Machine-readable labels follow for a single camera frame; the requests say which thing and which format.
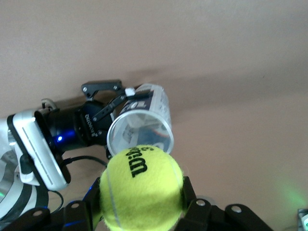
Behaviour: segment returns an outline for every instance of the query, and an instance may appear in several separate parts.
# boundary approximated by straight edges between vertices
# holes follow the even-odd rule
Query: black cable
[[[64,198],[63,198],[63,196],[62,196],[61,193],[59,193],[58,191],[52,191],[52,192],[55,193],[55,194],[57,194],[57,195],[61,198],[61,204],[60,204],[60,206],[59,206],[56,210],[54,210],[51,214],[53,214],[53,213],[55,213],[55,212],[58,212],[58,211],[61,209],[61,207],[63,206],[63,203],[64,203]]]
[[[105,167],[107,167],[107,163],[97,157],[94,156],[90,156],[90,155],[81,155],[81,156],[77,156],[77,157],[73,157],[73,158],[67,158],[65,160],[63,160],[62,164],[60,165],[60,168],[62,168],[65,165],[68,165],[74,161],[77,160],[84,160],[84,159],[88,159],[88,160],[94,160],[102,165],[104,165]]]

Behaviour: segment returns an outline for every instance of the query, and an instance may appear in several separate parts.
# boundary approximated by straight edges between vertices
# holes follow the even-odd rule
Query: yellow tennis ball
[[[101,210],[111,231],[167,231],[182,213],[183,174],[161,149],[121,151],[100,181]]]

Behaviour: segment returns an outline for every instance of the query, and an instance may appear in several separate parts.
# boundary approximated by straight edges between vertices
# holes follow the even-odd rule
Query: metal screw
[[[197,200],[196,203],[199,206],[205,206],[205,202],[203,200]]]
[[[79,204],[78,203],[74,203],[72,204],[71,208],[78,208],[79,207]]]
[[[235,213],[241,213],[242,212],[241,208],[236,206],[236,205],[232,206],[231,209]]]
[[[33,213],[33,216],[34,217],[38,217],[39,215],[43,214],[43,211],[42,210],[39,210],[39,211],[36,211]]]

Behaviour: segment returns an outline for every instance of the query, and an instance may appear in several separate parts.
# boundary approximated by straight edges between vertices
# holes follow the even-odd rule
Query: clear plastic cup
[[[173,149],[169,101],[164,89],[143,84],[136,91],[143,90],[150,90],[151,96],[127,101],[109,128],[107,146],[112,156],[141,144],[156,146],[168,154]]]

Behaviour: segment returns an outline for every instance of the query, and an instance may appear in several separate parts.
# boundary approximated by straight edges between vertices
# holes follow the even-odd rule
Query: fuzzy ball surface
[[[182,187],[169,154],[150,145],[125,149],[101,176],[103,219],[111,231],[167,231],[182,213]]]

